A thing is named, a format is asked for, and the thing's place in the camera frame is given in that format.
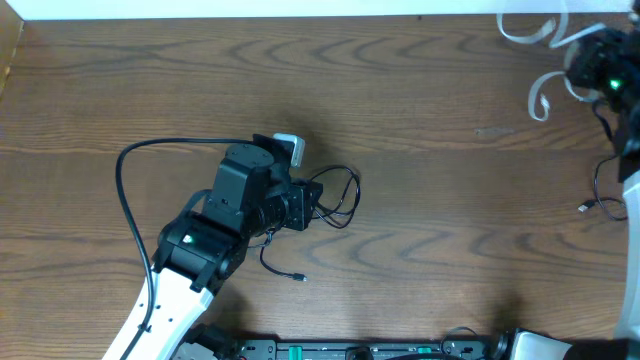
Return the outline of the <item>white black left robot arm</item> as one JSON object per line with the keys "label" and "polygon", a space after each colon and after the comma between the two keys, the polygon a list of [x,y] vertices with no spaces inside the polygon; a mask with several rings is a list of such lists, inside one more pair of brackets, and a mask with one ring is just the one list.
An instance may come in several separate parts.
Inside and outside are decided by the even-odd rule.
{"label": "white black left robot arm", "polygon": [[321,184],[294,179],[303,139],[287,134],[227,139],[210,189],[192,195],[144,256],[136,305],[108,348],[108,359],[169,359],[183,336],[245,259],[252,238],[305,230]]}

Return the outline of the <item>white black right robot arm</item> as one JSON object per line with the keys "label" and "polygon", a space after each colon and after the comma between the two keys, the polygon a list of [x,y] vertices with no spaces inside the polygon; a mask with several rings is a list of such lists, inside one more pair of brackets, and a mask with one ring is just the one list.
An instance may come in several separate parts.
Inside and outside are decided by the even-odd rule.
{"label": "white black right robot arm", "polygon": [[596,23],[570,37],[552,20],[528,36],[504,37],[534,44],[554,32],[551,48],[568,45],[565,78],[570,91],[590,91],[592,110],[606,103],[619,115],[618,129],[603,124],[619,160],[618,179],[628,221],[628,260],[623,306],[612,340],[569,343],[527,330],[515,330],[499,342],[494,359],[637,359],[639,357],[639,29],[628,33]]}

